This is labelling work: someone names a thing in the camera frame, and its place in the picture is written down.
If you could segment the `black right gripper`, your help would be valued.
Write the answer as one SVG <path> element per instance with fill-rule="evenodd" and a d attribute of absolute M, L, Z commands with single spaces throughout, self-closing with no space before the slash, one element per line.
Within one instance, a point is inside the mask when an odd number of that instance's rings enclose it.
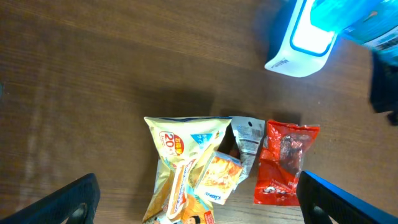
<path fill-rule="evenodd" d="M 369 101 L 375 113 L 385 113 L 390 125 L 397 126 L 397 67 L 372 53 L 373 75 Z"/>

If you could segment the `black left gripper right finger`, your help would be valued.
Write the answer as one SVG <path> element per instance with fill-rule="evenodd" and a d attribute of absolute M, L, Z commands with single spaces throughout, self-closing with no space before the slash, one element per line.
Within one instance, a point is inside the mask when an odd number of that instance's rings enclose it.
<path fill-rule="evenodd" d="M 297 198 L 306 224 L 397 223 L 397 217 L 309 171 L 300 174 Z"/>

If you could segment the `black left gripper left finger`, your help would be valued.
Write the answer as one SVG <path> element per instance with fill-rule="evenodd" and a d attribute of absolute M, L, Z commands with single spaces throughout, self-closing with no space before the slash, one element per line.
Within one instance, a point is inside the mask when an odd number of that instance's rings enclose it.
<path fill-rule="evenodd" d="M 93 224 L 99 200 L 97 178 L 89 173 L 2 219 L 1 223 Z"/>

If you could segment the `blue mouthwash bottle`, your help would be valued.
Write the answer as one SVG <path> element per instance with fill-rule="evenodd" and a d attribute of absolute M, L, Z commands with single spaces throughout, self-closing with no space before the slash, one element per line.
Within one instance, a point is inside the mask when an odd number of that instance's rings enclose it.
<path fill-rule="evenodd" d="M 312 25 L 333 31 L 397 66 L 397 0 L 316 0 Z"/>

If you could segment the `red snack bag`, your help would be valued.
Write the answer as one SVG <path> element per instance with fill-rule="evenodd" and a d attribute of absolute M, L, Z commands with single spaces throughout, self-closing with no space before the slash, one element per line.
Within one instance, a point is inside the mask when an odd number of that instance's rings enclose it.
<path fill-rule="evenodd" d="M 297 184 L 305 154 L 320 132 L 319 125 L 268 120 L 259 156 L 253 202 L 257 205 L 298 206 Z"/>

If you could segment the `silver foil packet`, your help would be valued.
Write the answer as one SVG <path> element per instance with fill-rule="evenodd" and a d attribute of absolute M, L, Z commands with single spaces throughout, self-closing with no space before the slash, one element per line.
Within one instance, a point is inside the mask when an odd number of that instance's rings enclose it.
<path fill-rule="evenodd" d="M 234 188 L 249 177 L 260 143 L 264 137 L 265 121 L 261 119 L 232 116 L 231 127 L 239 150 L 242 173 Z"/>

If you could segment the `yellow chip bag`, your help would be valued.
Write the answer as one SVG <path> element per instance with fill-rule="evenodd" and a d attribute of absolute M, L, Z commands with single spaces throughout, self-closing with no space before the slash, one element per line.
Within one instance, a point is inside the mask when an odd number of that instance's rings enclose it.
<path fill-rule="evenodd" d="M 214 223 L 213 205 L 197 195 L 199 176 L 231 122 L 229 116 L 145 117 L 159 153 L 143 223 Z"/>

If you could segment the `small orange box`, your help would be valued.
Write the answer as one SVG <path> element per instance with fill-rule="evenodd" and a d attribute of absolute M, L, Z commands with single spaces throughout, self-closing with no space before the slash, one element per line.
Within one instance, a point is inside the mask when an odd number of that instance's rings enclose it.
<path fill-rule="evenodd" d="M 224 205 L 243 171 L 239 159 L 219 151 L 212 153 L 194 188 L 203 200 Z"/>

